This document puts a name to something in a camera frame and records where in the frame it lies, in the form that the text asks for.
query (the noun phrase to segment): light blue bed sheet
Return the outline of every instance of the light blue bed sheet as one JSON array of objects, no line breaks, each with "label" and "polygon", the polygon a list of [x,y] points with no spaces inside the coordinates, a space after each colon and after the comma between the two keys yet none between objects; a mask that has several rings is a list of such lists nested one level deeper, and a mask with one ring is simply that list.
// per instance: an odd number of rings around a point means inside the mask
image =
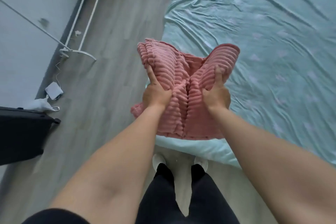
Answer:
[{"label": "light blue bed sheet", "polygon": [[[172,0],[164,26],[163,41],[197,56],[239,46],[231,110],[336,166],[335,0]],[[224,139],[157,144],[239,166]]]}]

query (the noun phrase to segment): gray wooden floor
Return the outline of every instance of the gray wooden floor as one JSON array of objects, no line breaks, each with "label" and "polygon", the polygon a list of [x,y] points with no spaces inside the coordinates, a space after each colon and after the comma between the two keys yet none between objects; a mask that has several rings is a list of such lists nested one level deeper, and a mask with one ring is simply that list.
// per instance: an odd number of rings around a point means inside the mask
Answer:
[{"label": "gray wooden floor", "polygon": [[[84,31],[95,0],[84,6],[76,30]],[[130,107],[141,100],[146,73],[137,43],[161,39],[162,18],[170,0],[100,0],[82,54],[63,59],[58,80],[64,95],[53,114],[62,123],[51,133],[41,157],[15,164],[2,190],[0,223],[18,224],[48,206],[90,155],[133,121]],[[80,36],[71,44],[76,48]],[[175,176],[176,200],[188,214],[193,156],[156,147]],[[242,171],[209,162],[208,173],[242,224],[276,223]],[[144,190],[154,176],[151,169]]]}]

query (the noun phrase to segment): human arm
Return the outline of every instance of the human arm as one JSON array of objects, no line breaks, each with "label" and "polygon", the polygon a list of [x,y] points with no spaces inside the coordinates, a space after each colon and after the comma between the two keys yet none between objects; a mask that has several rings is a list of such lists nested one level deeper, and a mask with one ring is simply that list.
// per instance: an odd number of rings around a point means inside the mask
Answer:
[{"label": "human arm", "polygon": [[230,94],[219,69],[212,90],[203,91],[203,99],[244,173],[279,223],[336,223],[332,166],[228,110]]},{"label": "human arm", "polygon": [[91,224],[133,224],[153,156],[159,119],[171,98],[148,66],[150,84],[143,94],[144,112],[98,149],[51,204]]}]

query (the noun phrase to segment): pink garment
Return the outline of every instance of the pink garment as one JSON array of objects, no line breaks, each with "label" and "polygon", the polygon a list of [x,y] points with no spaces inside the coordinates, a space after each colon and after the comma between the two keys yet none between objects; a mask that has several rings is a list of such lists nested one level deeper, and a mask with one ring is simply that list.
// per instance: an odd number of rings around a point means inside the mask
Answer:
[{"label": "pink garment", "polygon": [[[221,44],[208,57],[200,58],[154,39],[138,44],[144,67],[151,65],[162,87],[173,91],[161,117],[158,135],[189,140],[223,138],[204,106],[201,90],[211,90],[215,81],[215,65],[219,65],[223,75],[231,74],[239,52],[235,45]],[[143,111],[142,103],[131,108],[136,118]]]}]

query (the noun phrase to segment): white plastic bag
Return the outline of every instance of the white plastic bag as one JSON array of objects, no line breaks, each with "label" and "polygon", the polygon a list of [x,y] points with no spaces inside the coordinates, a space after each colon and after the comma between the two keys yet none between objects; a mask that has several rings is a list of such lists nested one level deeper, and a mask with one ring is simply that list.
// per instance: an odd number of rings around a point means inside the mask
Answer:
[{"label": "white plastic bag", "polygon": [[47,95],[45,98],[35,99],[32,102],[25,105],[23,108],[27,109],[27,110],[36,110],[36,111],[40,111],[40,112],[44,112],[44,111],[57,112],[57,111],[59,111],[60,107],[59,106],[52,107],[48,103],[48,98],[49,98],[49,96]]}]

